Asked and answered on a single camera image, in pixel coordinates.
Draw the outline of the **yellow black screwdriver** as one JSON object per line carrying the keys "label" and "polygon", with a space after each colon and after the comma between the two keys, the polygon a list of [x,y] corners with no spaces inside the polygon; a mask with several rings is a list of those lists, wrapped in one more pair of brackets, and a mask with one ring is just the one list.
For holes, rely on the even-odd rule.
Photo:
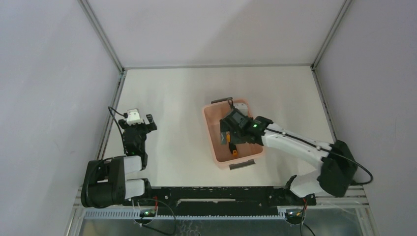
{"label": "yellow black screwdriver", "polygon": [[233,157],[233,158],[237,158],[237,157],[238,157],[238,150],[237,150],[237,146],[236,146],[236,144],[234,144],[234,143],[232,142],[232,137],[231,137],[231,134],[230,134],[230,132],[229,132],[229,131],[228,131],[228,132],[226,132],[226,140],[227,140],[228,147],[229,147],[229,151],[230,151],[230,153],[231,153],[232,157]]}

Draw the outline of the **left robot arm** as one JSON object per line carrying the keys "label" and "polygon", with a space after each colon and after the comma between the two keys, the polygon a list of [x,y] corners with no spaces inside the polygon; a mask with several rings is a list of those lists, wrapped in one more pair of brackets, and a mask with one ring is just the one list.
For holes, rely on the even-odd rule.
{"label": "left robot arm", "polygon": [[147,134],[157,130],[151,114],[146,115],[148,123],[134,119],[128,114],[118,124],[122,133],[125,155],[90,161],[81,191],[81,203],[84,207],[106,208],[121,205],[135,198],[140,204],[148,205],[154,198],[147,178],[128,179],[127,175],[146,169]]}

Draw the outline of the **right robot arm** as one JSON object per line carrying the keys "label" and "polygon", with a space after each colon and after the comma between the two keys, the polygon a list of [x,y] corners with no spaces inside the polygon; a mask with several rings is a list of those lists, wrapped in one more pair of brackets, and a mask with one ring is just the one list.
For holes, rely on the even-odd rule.
{"label": "right robot arm", "polygon": [[344,197],[358,169],[347,144],[316,141],[280,127],[271,119],[246,116],[232,108],[220,123],[221,141],[233,144],[257,144],[288,153],[314,167],[304,175],[292,176],[286,184],[284,198],[292,205],[310,194],[326,192]]}

